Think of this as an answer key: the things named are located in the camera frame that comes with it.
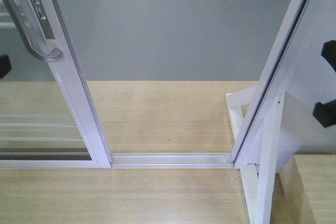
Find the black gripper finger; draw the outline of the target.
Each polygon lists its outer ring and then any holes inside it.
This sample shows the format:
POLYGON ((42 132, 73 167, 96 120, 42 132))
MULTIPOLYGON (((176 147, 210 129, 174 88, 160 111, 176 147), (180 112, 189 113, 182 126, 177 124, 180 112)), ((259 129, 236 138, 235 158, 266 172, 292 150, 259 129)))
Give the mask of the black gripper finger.
POLYGON ((316 103, 312 114, 324 128, 335 125, 335 101, 316 103))
POLYGON ((11 63, 8 55, 0 56, 0 78, 4 78, 11 71, 11 63))

